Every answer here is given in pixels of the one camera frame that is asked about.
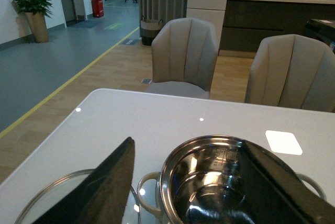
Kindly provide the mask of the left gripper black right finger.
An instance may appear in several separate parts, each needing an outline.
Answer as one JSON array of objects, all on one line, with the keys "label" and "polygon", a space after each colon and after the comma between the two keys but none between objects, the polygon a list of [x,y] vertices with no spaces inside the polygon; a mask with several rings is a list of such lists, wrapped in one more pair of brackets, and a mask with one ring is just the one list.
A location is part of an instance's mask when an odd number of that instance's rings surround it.
[{"label": "left gripper black right finger", "polygon": [[238,163],[255,223],[334,223],[334,207],[311,192],[271,152],[244,140]]}]

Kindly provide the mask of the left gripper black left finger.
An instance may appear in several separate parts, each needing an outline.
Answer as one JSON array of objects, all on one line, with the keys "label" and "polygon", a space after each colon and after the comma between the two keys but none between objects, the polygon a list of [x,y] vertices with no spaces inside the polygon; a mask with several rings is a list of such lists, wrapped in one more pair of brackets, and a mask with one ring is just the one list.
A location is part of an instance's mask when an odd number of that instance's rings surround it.
[{"label": "left gripper black left finger", "polygon": [[128,137],[78,187],[34,223],[122,223],[135,162]]}]

